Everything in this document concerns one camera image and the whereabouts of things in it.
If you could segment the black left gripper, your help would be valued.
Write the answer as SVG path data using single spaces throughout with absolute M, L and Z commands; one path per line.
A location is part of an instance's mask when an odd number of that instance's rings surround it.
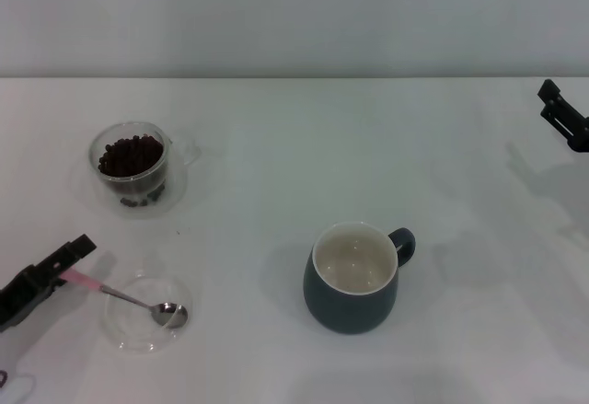
M 68 241 L 36 265 L 29 265 L 1 289 L 1 332 L 17 326 L 64 285 L 60 276 L 88 256 L 97 245 L 82 235 Z

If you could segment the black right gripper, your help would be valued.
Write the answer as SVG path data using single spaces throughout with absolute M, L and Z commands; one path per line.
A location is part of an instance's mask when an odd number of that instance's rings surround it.
M 551 79 L 543 82 L 537 95 L 544 103 L 541 117 L 568 140 L 571 150 L 588 152 L 588 118 L 562 97 L 559 87 Z

